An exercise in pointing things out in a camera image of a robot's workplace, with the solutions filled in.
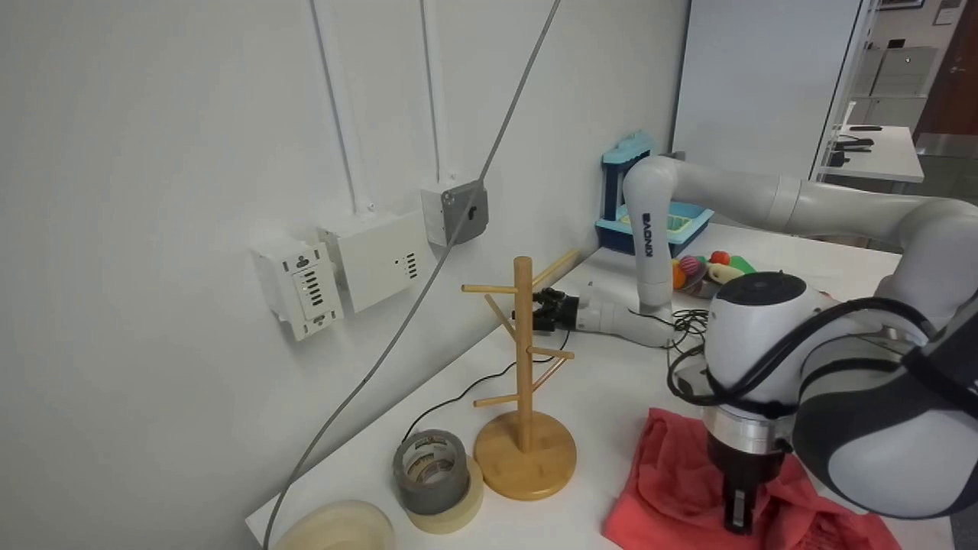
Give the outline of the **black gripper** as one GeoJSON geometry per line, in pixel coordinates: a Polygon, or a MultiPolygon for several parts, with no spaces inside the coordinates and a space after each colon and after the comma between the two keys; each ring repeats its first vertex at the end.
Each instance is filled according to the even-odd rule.
{"type": "Polygon", "coordinates": [[[779,473],[786,457],[775,423],[734,407],[711,407],[707,431],[708,457],[720,473],[725,528],[750,531],[755,526],[759,489],[779,473]]]}

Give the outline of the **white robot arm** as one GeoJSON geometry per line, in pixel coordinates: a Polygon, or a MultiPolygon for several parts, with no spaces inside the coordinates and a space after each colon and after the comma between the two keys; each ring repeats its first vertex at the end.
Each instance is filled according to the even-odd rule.
{"type": "Polygon", "coordinates": [[[854,509],[931,520],[978,497],[978,209],[796,176],[646,159],[623,176],[637,312],[669,307],[666,215],[701,203],[740,222],[842,235],[898,256],[875,293],[826,304],[787,273],[750,273],[707,321],[708,457],[725,526],[746,534],[759,492],[794,457],[854,509]]]}

